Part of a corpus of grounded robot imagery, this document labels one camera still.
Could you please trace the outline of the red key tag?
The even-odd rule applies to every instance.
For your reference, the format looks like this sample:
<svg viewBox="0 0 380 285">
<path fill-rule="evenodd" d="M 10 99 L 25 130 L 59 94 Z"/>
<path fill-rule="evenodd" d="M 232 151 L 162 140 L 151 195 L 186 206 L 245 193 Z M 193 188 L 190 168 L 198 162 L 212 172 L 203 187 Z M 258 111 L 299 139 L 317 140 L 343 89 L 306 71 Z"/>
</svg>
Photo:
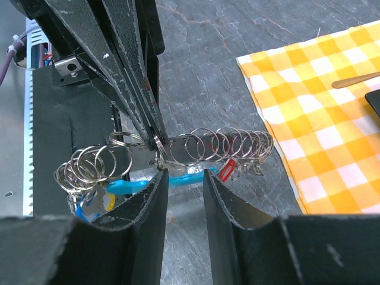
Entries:
<svg viewBox="0 0 380 285">
<path fill-rule="evenodd" d="M 218 178 L 222 182 L 226 182 L 231 177 L 238 165 L 239 162 L 235 158 L 229 158 L 219 170 L 217 174 Z"/>
</svg>

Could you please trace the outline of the gold fork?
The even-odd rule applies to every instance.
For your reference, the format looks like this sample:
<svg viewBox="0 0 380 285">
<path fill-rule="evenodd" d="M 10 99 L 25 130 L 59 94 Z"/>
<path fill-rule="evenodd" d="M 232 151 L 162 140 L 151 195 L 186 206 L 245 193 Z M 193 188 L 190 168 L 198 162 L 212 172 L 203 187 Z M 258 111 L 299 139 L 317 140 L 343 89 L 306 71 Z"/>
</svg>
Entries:
<svg viewBox="0 0 380 285">
<path fill-rule="evenodd" d="M 331 84 L 332 88 L 339 89 L 339 88 L 346 88 L 361 82 L 364 82 L 366 80 L 370 80 L 376 77 L 380 76 L 380 72 L 374 72 L 371 74 L 365 74 L 365 75 L 360 75 L 357 77 L 351 77 L 351 78 L 346 78 L 343 80 L 338 80 L 335 81 Z"/>
</svg>

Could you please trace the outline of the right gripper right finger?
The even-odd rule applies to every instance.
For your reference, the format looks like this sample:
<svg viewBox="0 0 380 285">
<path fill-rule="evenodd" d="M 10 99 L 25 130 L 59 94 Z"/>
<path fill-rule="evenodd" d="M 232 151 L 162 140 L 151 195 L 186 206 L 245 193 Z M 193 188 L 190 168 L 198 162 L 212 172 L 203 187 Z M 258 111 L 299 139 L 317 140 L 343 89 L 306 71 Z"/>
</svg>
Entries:
<svg viewBox="0 0 380 285">
<path fill-rule="evenodd" d="M 203 181 L 214 284 L 378 284 L 379 216 L 271 217 L 211 171 Z"/>
</svg>

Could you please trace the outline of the black teal square plate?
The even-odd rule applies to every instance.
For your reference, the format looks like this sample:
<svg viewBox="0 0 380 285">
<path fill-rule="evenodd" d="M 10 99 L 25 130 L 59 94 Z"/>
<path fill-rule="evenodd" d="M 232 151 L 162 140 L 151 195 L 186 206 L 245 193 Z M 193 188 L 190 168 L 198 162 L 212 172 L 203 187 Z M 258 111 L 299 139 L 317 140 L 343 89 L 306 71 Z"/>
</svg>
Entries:
<svg viewBox="0 0 380 285">
<path fill-rule="evenodd" d="M 380 116 L 380 89 L 366 93 L 365 99 L 375 113 Z"/>
</svg>

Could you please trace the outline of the orange checkered cloth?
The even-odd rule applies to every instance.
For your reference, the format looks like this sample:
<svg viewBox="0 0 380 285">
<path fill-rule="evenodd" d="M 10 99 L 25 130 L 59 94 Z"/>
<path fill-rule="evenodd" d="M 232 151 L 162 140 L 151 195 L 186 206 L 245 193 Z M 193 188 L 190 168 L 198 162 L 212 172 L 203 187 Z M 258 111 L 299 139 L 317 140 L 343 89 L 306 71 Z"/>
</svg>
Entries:
<svg viewBox="0 0 380 285">
<path fill-rule="evenodd" d="M 379 70 L 379 22 L 237 59 L 306 214 L 379 213 L 379 117 L 365 99 Z"/>
</svg>

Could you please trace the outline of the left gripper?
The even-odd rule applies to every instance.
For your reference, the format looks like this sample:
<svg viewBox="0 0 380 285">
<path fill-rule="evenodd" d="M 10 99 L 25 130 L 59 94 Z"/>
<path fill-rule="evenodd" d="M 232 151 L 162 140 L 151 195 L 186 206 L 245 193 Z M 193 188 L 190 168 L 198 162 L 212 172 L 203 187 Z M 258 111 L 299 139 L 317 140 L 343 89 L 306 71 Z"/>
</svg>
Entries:
<svg viewBox="0 0 380 285">
<path fill-rule="evenodd" d="M 53 64 L 69 84 L 79 73 L 129 116 L 149 148 L 168 136 L 154 98 L 164 40 L 155 1 L 11 1 L 36 20 L 53 46 Z"/>
</svg>

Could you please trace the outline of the silver key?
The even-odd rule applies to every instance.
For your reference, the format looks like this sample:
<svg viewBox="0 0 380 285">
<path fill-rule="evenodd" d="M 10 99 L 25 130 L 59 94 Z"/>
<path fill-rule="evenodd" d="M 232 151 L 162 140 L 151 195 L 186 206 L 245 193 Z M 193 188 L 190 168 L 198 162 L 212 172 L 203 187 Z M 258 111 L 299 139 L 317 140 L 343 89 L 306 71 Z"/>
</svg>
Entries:
<svg viewBox="0 0 380 285">
<path fill-rule="evenodd" d="M 163 159 L 154 159 L 149 162 L 150 166 L 155 166 L 157 170 L 175 170 L 178 172 L 184 172 L 186 170 L 186 166 L 182 163 L 178 163 L 175 161 L 165 161 Z"/>
</svg>

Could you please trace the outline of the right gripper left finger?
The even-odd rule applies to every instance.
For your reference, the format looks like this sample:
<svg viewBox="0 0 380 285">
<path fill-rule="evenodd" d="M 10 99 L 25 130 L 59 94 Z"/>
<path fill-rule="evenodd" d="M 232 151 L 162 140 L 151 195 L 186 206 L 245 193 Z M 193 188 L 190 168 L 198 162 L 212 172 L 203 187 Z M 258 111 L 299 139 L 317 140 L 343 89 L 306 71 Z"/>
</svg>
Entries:
<svg viewBox="0 0 380 285">
<path fill-rule="evenodd" d="M 75 217 L 1 219 L 2 284 L 159 284 L 169 175 L 86 223 Z"/>
</svg>

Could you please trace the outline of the large keyring organiser with rings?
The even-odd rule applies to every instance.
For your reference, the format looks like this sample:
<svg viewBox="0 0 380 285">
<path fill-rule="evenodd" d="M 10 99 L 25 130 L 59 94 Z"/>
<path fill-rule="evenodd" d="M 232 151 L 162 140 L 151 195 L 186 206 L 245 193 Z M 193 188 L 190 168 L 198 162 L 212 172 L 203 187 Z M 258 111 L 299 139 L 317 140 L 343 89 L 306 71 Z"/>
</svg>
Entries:
<svg viewBox="0 0 380 285">
<path fill-rule="evenodd" d="M 89 192 L 104 189 L 113 195 L 131 195 L 140 185 L 123 183 L 130 172 L 146 169 L 154 159 L 174 161 L 186 166 L 184 172 L 176 173 L 169 181 L 172 185 L 195 183 L 202 173 L 188 173 L 199 163 L 215 163 L 215 172 L 229 159 L 235 158 L 239 165 L 233 175 L 244 172 L 261 175 L 261 165 L 274 148 L 274 139 L 266 131 L 251 131 L 221 127 L 215 131 L 197 128 L 189 133 L 170 138 L 164 145 L 154 138 L 156 148 L 150 150 L 142 138 L 130 132 L 113 132 L 104 146 L 94 145 L 76 150 L 71 158 L 54 172 L 56 183 L 71 197 L 74 205 Z"/>
</svg>

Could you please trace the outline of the blue key tag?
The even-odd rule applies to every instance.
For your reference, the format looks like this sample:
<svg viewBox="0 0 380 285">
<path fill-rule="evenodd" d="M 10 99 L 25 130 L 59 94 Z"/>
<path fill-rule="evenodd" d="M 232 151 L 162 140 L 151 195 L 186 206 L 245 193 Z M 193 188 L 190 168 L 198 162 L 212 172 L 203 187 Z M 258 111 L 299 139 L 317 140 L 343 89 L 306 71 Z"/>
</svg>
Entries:
<svg viewBox="0 0 380 285">
<path fill-rule="evenodd" d="M 76 217 L 85 221 L 86 223 L 91 223 L 96 218 L 100 216 L 100 210 L 98 209 L 98 202 L 96 198 L 97 192 L 92 191 L 87 193 L 77 205 L 75 211 Z"/>
</svg>

